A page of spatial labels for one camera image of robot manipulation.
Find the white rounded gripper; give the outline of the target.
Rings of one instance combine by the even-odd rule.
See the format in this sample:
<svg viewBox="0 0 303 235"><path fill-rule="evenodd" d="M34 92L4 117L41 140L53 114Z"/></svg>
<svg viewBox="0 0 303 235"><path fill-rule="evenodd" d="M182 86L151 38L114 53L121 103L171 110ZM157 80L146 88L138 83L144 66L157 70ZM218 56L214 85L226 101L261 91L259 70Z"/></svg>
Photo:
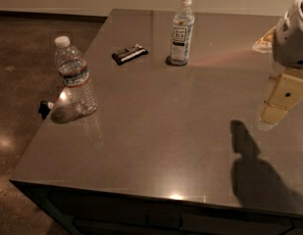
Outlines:
<svg viewBox="0 0 303 235"><path fill-rule="evenodd" d="M273 54L281 65L297 68L280 74L265 101L260 119L276 125L303 99L303 0L295 0L278 21Z"/></svg>

